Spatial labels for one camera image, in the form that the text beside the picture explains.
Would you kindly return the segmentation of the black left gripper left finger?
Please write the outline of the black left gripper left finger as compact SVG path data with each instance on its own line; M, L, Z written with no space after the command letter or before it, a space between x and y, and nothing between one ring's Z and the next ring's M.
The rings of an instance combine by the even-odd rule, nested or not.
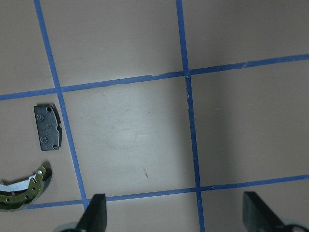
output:
M95 194L79 223L78 232L104 232L107 228L107 205L105 194Z

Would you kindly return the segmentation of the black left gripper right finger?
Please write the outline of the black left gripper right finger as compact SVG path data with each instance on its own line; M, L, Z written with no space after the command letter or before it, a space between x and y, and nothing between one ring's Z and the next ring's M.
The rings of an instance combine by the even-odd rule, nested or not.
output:
M242 221L248 232L282 232L284 223L254 191L245 191Z

